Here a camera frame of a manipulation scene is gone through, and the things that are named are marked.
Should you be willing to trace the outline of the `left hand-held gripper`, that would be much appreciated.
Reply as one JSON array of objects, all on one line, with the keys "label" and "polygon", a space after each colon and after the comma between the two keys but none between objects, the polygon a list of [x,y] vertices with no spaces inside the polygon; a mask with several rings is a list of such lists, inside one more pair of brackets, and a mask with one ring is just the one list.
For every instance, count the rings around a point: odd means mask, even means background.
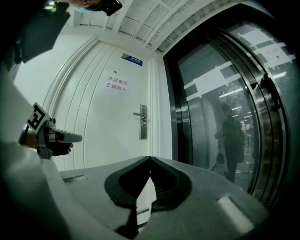
[{"label": "left hand-held gripper", "polygon": [[83,140],[81,135],[71,132],[54,133],[55,119],[51,118],[37,102],[33,104],[33,112],[26,124],[25,146],[36,149],[42,159],[51,159],[53,156],[53,150],[50,148],[51,140],[60,143],[79,143]]}]

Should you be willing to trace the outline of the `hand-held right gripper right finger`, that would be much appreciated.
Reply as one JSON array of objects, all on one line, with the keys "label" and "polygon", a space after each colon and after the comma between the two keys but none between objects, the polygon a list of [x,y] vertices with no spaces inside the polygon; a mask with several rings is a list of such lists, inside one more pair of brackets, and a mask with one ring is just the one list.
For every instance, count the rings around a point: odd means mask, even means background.
[{"label": "hand-held right gripper right finger", "polygon": [[253,196],[218,173],[162,158],[191,180],[175,209],[152,213],[139,240],[237,240],[247,238],[269,214]]}]

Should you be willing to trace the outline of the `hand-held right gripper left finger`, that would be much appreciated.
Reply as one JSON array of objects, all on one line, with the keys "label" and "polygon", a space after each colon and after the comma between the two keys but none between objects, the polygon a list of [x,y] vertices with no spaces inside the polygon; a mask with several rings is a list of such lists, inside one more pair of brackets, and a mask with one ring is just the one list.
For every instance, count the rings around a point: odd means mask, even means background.
[{"label": "hand-held right gripper left finger", "polygon": [[84,210],[119,235],[137,235],[150,217],[150,170],[130,167],[145,157],[60,172]]}]

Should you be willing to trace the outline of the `person's left hand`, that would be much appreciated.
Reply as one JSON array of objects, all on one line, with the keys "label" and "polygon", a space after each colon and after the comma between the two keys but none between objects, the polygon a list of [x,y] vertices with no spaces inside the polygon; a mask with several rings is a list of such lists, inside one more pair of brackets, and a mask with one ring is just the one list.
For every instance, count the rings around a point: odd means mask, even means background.
[{"label": "person's left hand", "polygon": [[72,148],[72,143],[55,142],[53,146],[52,155],[54,157],[68,155],[71,152]]}]

